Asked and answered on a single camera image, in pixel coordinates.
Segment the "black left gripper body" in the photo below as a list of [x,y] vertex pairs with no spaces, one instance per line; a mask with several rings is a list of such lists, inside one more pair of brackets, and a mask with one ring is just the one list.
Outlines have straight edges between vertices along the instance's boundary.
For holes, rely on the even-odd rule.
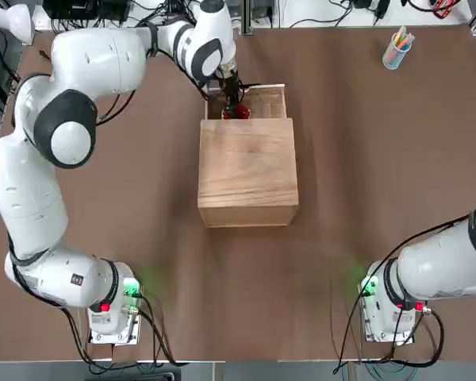
[[221,79],[221,90],[224,92],[227,101],[240,100],[240,78],[237,73]]

